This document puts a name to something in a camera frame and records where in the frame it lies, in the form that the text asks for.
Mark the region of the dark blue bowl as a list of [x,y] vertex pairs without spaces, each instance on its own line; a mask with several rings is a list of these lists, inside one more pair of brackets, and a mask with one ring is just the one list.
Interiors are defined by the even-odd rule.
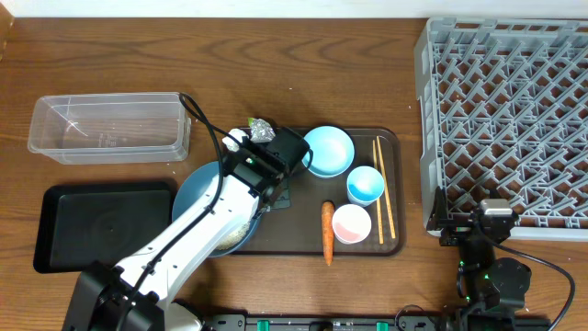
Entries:
[[[194,202],[196,202],[208,189],[211,180],[218,174],[218,163],[211,162],[205,164],[194,171],[181,185],[178,190],[172,209],[172,221],[174,222],[181,216]],[[254,234],[258,227],[259,221],[263,213],[257,212],[249,221],[250,228],[244,239],[238,244],[228,250],[216,250],[216,248],[209,254],[209,257],[223,257],[234,251],[240,249],[250,237]]]

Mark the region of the pile of white rice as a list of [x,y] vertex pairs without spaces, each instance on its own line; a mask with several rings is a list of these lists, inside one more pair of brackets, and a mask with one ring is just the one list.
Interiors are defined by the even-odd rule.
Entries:
[[238,245],[246,236],[250,228],[250,223],[245,223],[237,230],[226,235],[216,246],[216,250],[228,250]]

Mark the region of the pink cup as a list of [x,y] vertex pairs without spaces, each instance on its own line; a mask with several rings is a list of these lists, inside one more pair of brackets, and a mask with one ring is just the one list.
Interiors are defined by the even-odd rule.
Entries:
[[355,204],[339,207],[332,219],[334,236],[345,245],[365,240],[371,232],[371,218],[368,212]]

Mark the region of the grey dishwasher rack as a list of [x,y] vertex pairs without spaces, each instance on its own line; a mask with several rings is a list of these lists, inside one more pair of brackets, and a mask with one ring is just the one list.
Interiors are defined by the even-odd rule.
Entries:
[[433,17],[414,48],[423,216],[463,219],[492,190],[515,239],[587,238],[587,25]]

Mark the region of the crumpled white tissue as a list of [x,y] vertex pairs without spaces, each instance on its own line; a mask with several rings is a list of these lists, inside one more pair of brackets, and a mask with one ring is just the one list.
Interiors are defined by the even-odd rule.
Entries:
[[245,138],[249,138],[245,131],[234,128],[228,132],[228,135],[222,139],[222,142],[230,152],[237,152]]

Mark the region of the crumpled aluminium foil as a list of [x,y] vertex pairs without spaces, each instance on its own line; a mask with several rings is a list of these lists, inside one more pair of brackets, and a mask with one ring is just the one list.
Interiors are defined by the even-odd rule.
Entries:
[[249,118],[248,125],[253,143],[270,143],[276,137],[271,124],[263,119]]

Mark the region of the orange carrot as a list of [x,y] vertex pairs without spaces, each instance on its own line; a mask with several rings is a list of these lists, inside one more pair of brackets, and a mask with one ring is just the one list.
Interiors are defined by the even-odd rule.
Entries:
[[334,204],[326,201],[322,204],[322,250],[327,266],[333,263],[334,230],[333,230]]

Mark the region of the right wooden chopstick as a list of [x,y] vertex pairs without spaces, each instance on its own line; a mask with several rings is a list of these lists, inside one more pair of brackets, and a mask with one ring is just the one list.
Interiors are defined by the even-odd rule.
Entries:
[[382,151],[379,136],[377,136],[377,139],[376,139],[376,146],[378,148],[380,173],[384,179],[384,196],[385,196],[385,203],[386,203],[386,208],[387,208],[388,221],[389,221],[389,225],[390,225],[390,237],[391,237],[391,239],[396,239],[396,230],[395,230],[394,220],[393,220],[393,209],[392,209],[391,201],[390,201],[390,191],[389,191],[389,186],[388,186],[387,173],[386,173],[386,168],[385,168],[385,164],[384,164],[384,158],[383,158],[383,153],[382,153],[383,151]]

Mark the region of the wooden chopstick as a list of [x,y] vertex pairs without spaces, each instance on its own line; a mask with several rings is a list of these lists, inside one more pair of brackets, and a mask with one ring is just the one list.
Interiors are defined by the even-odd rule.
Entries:
[[386,168],[385,168],[385,164],[384,164],[384,158],[383,158],[383,153],[382,153],[383,151],[382,151],[379,136],[377,136],[377,139],[376,139],[376,146],[378,148],[380,173],[384,179],[384,196],[385,196],[385,203],[386,203],[386,208],[387,208],[388,221],[389,221],[389,225],[390,225],[390,237],[391,237],[391,239],[396,239],[396,230],[395,230],[394,220],[393,220],[393,209],[392,209],[391,201],[390,201],[390,191],[389,191],[389,186],[388,186],[387,173],[386,173]]
[[[373,161],[374,161],[374,168],[378,170],[378,153],[376,148],[376,141],[372,141],[372,152],[373,152]],[[383,236],[383,227],[382,227],[382,213],[381,213],[381,205],[380,205],[380,198],[376,199],[377,205],[377,221],[378,221],[378,231],[379,231],[379,244],[384,244],[384,236]]]

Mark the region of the left wooden chopstick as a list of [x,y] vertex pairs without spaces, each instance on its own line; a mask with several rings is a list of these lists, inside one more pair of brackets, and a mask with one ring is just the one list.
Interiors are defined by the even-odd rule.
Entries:
[[[376,141],[372,141],[372,152],[373,152],[373,161],[374,161],[374,168],[378,170],[378,153],[376,148]],[[380,205],[380,198],[376,199],[377,205],[377,221],[378,221],[378,231],[379,231],[379,244],[384,244],[384,236],[383,236],[383,227],[382,227],[382,213],[381,213],[381,205]]]

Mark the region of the light blue bowl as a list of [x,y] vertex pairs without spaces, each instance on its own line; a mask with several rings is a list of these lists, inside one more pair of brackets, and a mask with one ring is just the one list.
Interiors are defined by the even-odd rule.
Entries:
[[310,130],[304,140],[310,150],[302,163],[320,178],[337,177],[351,166],[355,157],[355,146],[351,137],[334,126],[321,126]]

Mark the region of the brown serving tray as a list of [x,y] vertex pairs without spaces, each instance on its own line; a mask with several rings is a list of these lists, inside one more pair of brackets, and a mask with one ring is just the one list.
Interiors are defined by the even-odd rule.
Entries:
[[[392,257],[400,254],[406,243],[405,208],[401,173],[401,146],[397,136],[385,128],[347,128],[355,146],[350,168],[373,166],[372,143],[380,141],[380,150],[387,176],[392,218],[388,218],[386,200],[380,200],[382,222],[378,222],[377,206],[367,207],[372,226],[367,238],[357,244],[334,242],[337,257]],[[322,204],[329,200],[335,207],[349,202],[346,179],[349,173],[333,178],[316,177],[310,172],[288,181],[284,192],[289,198],[287,208],[271,209],[261,217],[249,239],[236,255],[252,256],[320,256],[322,254]]]

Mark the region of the light blue cup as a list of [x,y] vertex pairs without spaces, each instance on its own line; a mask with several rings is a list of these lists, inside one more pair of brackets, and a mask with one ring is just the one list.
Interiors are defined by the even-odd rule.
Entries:
[[381,173],[374,167],[362,165],[350,172],[346,180],[349,201],[367,207],[384,193],[385,183]]

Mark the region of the clear plastic bin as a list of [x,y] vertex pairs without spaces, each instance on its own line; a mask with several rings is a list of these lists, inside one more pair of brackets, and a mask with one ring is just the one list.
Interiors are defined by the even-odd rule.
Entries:
[[64,165],[179,162],[191,118],[176,92],[41,97],[28,149]]

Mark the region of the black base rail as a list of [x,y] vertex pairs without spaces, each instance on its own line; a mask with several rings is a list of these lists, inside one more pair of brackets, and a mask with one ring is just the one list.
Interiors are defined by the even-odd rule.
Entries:
[[392,318],[352,317],[272,317],[218,314],[204,319],[204,331],[434,331],[458,330],[443,326],[433,317],[400,315]]

